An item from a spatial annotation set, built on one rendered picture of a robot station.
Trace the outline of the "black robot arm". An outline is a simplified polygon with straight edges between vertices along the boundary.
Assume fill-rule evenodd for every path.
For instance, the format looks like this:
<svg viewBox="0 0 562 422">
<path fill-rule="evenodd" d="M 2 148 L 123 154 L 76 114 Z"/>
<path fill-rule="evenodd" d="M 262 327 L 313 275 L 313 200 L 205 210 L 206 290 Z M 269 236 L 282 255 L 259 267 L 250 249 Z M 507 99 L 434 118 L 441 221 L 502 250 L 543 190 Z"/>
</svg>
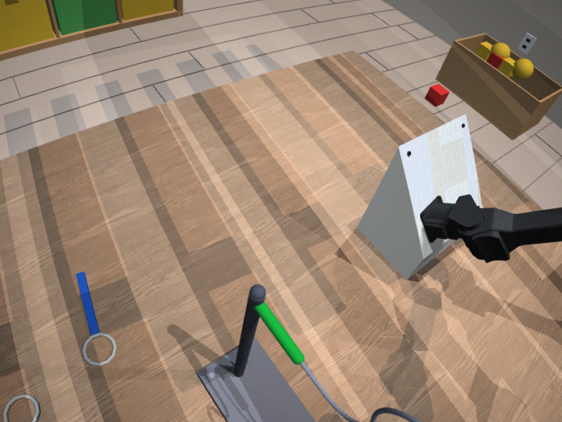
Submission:
<svg viewBox="0 0 562 422">
<path fill-rule="evenodd" d="M 472 255 L 485 263 L 510 259 L 520 245 L 562 241 L 562 208 L 513 214 L 478 208 L 470 194 L 455 203 L 437 196 L 420 214 L 428 240 L 462 238 Z"/>
</svg>

